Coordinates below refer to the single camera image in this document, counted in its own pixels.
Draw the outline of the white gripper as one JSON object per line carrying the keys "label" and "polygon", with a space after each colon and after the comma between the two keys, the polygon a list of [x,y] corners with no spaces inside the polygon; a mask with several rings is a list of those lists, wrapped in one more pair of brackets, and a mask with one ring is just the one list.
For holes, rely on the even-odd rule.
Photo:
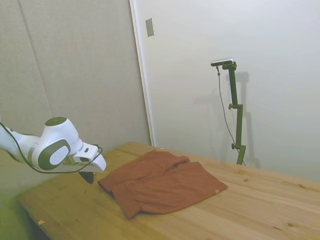
{"label": "white gripper", "polygon": [[96,155],[93,161],[87,157],[68,156],[66,160],[59,165],[59,172],[79,172],[80,176],[86,180],[87,183],[93,184],[94,173],[103,172],[106,167],[107,163],[102,155]]}

